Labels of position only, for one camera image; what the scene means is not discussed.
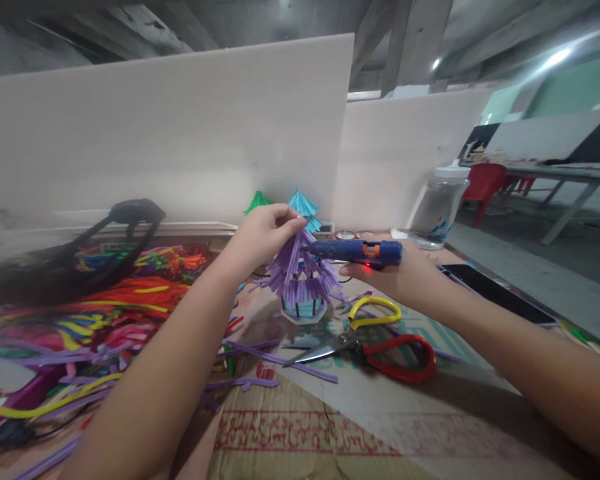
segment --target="blue glue gun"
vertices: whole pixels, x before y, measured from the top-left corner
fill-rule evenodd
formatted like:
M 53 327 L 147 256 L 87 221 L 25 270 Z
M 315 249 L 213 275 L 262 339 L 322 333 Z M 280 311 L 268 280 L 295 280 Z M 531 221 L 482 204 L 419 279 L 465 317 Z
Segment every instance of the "blue glue gun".
M 323 259 L 362 263 L 375 270 L 400 265 L 402 260 L 402 244 L 396 241 L 327 240 L 313 242 L 302 250 Z

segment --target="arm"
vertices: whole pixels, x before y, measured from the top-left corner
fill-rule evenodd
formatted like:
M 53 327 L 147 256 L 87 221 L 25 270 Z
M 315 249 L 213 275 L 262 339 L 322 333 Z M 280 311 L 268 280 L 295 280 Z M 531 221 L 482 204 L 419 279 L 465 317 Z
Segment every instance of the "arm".
M 582 448 L 600 457 L 600 355 L 449 280 L 411 242 L 399 268 L 346 265 L 398 302 L 455 330 Z
M 247 216 L 119 380 L 62 479 L 148 478 L 171 458 L 205 388 L 238 285 L 304 226 L 284 204 Z

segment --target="smartphone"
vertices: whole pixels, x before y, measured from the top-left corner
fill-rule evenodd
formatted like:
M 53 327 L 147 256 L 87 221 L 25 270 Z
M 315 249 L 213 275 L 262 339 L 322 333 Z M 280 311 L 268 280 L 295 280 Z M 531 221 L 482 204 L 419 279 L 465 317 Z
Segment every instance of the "smartphone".
M 557 320 L 548 313 L 540 310 L 540 308 L 532 305 L 469 265 L 443 265 L 443 268 L 450 271 L 487 300 L 536 325 L 546 326 L 557 324 Z

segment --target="scissor blade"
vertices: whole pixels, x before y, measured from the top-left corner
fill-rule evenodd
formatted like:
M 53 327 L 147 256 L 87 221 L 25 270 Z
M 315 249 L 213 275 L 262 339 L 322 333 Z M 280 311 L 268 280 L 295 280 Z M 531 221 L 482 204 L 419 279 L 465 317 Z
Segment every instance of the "scissor blade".
M 317 347 L 318 345 L 322 344 L 324 341 L 325 341 L 324 338 L 308 336 L 308 337 L 303 337 L 301 339 L 298 339 L 294 342 L 285 343 L 284 345 L 282 345 L 282 348 L 306 350 L 306 349 Z
M 330 339 L 312 349 L 302 352 L 300 355 L 296 355 L 291 360 L 284 362 L 283 366 L 288 367 L 294 363 L 303 363 L 311 360 L 318 360 L 324 357 L 332 355 L 334 352 L 339 350 L 340 342 L 338 338 Z

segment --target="red scissor handle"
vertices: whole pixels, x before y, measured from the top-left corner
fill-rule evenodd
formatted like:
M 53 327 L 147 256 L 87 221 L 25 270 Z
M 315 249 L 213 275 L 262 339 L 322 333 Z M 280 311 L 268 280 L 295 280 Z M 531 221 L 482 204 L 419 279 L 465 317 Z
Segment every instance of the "red scissor handle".
M 420 370 L 410 370 L 406 368 L 394 367 L 388 363 L 372 357 L 376 353 L 380 353 L 390 348 L 398 347 L 406 343 L 419 343 L 424 348 L 424 353 L 420 354 L 419 362 L 423 368 Z M 435 352 L 429 342 L 418 335 L 400 335 L 377 345 L 364 345 L 362 352 L 366 355 L 367 363 L 380 370 L 385 375 L 392 379 L 400 380 L 404 383 L 422 383 L 426 382 L 437 372 L 435 364 Z

